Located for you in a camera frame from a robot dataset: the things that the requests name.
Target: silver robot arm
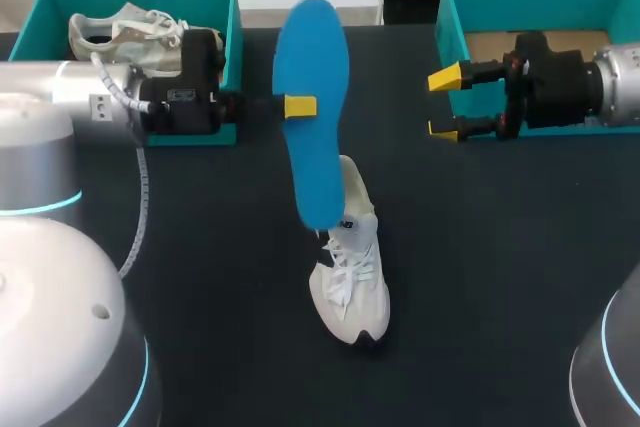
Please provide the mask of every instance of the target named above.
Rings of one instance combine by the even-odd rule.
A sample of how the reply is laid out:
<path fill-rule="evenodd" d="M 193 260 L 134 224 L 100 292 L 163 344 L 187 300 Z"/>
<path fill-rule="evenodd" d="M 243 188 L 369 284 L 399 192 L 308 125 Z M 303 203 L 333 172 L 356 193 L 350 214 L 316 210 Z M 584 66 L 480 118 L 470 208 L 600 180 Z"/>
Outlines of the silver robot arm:
<path fill-rule="evenodd" d="M 602 77 L 598 120 L 609 127 L 640 125 L 640 43 L 610 45 L 594 61 Z"/>

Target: white sneaker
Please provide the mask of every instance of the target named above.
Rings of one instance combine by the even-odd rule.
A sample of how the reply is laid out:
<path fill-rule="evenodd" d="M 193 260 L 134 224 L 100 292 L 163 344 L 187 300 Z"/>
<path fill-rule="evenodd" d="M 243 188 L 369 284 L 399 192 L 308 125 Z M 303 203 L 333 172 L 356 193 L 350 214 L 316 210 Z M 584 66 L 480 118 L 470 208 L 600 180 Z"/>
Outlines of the white sneaker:
<path fill-rule="evenodd" d="M 309 278 L 311 297 L 325 325 L 347 344 L 375 344 L 389 325 L 389 290 L 382 275 L 378 218 L 356 164 L 340 156 L 345 213 L 318 232 L 322 248 Z"/>
<path fill-rule="evenodd" d="M 69 19 L 69 44 L 76 59 L 89 61 L 98 52 L 105 63 L 125 62 L 141 67 L 149 76 L 172 76 L 180 73 L 182 35 L 189 27 L 184 20 L 174 20 L 159 10 L 146 11 L 131 3 L 106 19 L 91 19 L 73 14 Z M 220 32 L 211 29 L 219 51 L 224 51 Z M 92 42 L 95 37 L 111 39 Z"/>

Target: robotic arm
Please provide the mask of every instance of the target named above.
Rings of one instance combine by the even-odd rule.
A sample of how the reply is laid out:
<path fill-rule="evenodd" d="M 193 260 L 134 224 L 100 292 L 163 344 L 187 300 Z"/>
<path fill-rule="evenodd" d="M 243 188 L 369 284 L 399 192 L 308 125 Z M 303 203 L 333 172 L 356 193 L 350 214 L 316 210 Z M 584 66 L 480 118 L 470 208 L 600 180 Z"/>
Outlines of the robotic arm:
<path fill-rule="evenodd" d="M 596 118 L 607 127 L 640 123 L 640 44 L 611 45 L 592 60 L 580 51 L 553 52 L 541 32 L 521 34 L 502 62 L 458 62 L 429 77 L 429 90 L 464 90 L 504 79 L 507 105 L 495 117 L 457 116 L 432 133 L 457 140 L 495 132 L 500 140 L 530 129 L 563 127 Z"/>

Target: black tabletop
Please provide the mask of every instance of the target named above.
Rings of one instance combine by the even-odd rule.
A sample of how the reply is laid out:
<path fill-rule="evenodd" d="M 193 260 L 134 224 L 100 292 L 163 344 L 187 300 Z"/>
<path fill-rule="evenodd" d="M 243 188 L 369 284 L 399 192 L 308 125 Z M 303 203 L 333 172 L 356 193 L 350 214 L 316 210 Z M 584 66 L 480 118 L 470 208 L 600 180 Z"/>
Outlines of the black tabletop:
<path fill-rule="evenodd" d="M 276 36 L 245 31 L 249 94 L 270 92 Z M 449 108 L 424 91 L 433 28 L 347 39 L 340 148 L 380 219 L 387 341 L 362 352 L 325 333 L 278 125 L 242 126 L 231 148 L 150 149 L 150 225 L 125 287 L 161 370 L 163 426 L 575 425 L 572 353 L 640 253 L 640 137 L 428 138 Z M 86 232 L 121 263 L 135 155 L 79 155 Z"/>

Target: shoe insole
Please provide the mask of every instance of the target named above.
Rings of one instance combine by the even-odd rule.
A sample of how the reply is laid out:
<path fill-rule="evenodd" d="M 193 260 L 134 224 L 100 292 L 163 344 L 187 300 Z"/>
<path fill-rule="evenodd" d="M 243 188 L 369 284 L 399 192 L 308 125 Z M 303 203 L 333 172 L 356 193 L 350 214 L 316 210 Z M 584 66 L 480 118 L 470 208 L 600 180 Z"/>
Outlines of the shoe insole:
<path fill-rule="evenodd" d="M 273 60 L 273 93 L 315 96 L 311 119 L 282 123 L 298 213 L 310 229 L 329 230 L 344 213 L 338 121 L 349 84 L 349 51 L 335 9 L 305 0 L 289 14 Z"/>

